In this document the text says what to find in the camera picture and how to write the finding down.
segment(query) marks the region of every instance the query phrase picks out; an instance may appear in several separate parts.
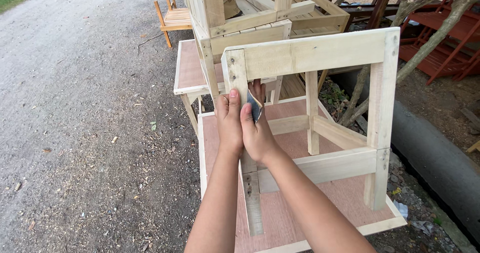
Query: red wooden furniture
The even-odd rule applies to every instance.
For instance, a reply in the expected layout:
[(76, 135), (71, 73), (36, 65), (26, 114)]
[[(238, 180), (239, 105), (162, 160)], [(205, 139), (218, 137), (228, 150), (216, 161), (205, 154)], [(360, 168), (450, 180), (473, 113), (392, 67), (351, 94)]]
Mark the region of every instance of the red wooden furniture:
[[(452, 0), (443, 0), (440, 4), (423, 7), (436, 9), (435, 11), (413, 12), (407, 17), (401, 32), (405, 30), (409, 20), (425, 25), (425, 28), (417, 38), (400, 40), (399, 58), (408, 61), (418, 52), (448, 17), (452, 10), (451, 4)], [(454, 80), (460, 81), (468, 74), (480, 73), (480, 49), (474, 50), (465, 46), (466, 43), (477, 41), (480, 41), (480, 14), (470, 8), (445, 39), (417, 66), (430, 76), (426, 84), (429, 85), (440, 76), (453, 75)]]

